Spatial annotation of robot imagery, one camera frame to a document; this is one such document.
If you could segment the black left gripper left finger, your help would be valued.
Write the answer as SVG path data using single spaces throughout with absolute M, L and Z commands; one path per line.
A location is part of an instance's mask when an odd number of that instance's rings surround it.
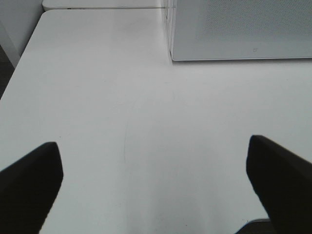
M 58 145 L 47 142 L 0 172 L 0 232 L 38 234 L 63 181 Z

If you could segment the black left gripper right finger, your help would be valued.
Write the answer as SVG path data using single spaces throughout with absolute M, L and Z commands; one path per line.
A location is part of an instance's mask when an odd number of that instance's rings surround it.
M 246 173 L 278 234 L 312 232 L 312 164 L 274 141 L 253 135 Z

